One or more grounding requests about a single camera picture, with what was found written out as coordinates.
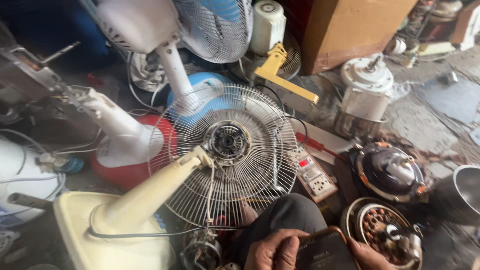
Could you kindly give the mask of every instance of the white fan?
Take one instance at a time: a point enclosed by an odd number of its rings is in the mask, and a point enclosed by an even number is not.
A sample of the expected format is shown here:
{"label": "white fan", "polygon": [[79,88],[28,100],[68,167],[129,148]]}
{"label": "white fan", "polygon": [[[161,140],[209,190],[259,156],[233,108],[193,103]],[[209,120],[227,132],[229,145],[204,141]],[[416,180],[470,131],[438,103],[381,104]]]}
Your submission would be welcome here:
{"label": "white fan", "polygon": [[250,0],[105,0],[100,26],[123,48],[160,55],[175,98],[192,91],[176,44],[216,63],[238,60],[252,36]]}

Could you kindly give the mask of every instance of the smartphone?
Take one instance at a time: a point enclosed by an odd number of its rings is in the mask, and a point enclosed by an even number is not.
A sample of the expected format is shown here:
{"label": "smartphone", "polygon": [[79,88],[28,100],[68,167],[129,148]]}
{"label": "smartphone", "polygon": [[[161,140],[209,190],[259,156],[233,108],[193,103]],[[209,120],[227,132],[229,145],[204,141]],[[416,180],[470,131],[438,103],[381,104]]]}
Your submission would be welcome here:
{"label": "smartphone", "polygon": [[300,239],[297,270],[361,270],[342,231],[335,226]]}

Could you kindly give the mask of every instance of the switch board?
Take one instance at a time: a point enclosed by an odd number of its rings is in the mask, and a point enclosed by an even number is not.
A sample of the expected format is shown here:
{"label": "switch board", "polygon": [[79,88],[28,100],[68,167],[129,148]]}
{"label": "switch board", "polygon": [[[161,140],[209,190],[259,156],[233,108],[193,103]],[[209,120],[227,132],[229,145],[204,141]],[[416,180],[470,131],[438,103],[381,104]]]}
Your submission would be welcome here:
{"label": "switch board", "polygon": [[337,191],[333,181],[304,147],[299,152],[297,168],[297,179],[315,203],[324,200]]}

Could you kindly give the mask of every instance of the fan guard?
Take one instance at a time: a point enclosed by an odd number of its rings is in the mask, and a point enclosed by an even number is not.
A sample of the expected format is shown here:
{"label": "fan guard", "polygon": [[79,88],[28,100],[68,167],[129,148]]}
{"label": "fan guard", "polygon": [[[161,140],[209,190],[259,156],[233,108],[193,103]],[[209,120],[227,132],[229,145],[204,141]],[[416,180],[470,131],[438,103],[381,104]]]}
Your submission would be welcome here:
{"label": "fan guard", "polygon": [[176,0],[185,47],[212,63],[235,62],[253,29],[251,0]]}
{"label": "fan guard", "polygon": [[[191,110],[182,106],[187,100],[196,100]],[[162,126],[165,120],[174,127],[167,135],[158,131],[168,129]],[[280,108],[252,88],[219,85],[196,90],[167,108],[155,128],[150,145],[163,141],[163,147],[148,159],[151,173],[197,145],[216,161],[210,205],[214,225],[243,226],[252,209],[265,209],[290,192],[295,181],[295,133]],[[184,220],[203,226],[211,172],[195,170],[166,205]]]}
{"label": "fan guard", "polygon": [[[285,34],[283,38],[283,46],[287,51],[287,59],[285,60],[285,63],[283,63],[283,65],[280,67],[276,75],[284,80],[289,81],[293,77],[295,77],[295,75],[297,75],[300,71],[300,45],[292,35]],[[267,58],[265,56],[260,56],[253,51],[248,51],[241,58],[243,70],[245,71],[245,76],[247,78],[251,78],[255,68],[263,65],[266,59]]]}

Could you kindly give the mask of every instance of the cloth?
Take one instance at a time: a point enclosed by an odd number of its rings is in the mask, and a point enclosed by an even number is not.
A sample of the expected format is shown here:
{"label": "cloth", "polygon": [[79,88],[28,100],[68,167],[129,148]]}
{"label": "cloth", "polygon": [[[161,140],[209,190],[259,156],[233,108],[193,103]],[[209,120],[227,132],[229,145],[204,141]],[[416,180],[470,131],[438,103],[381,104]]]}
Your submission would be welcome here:
{"label": "cloth", "polygon": [[233,242],[226,258],[242,268],[252,243],[265,239],[279,229],[299,229],[315,233],[327,228],[317,205],[300,194],[289,194],[274,201]]}

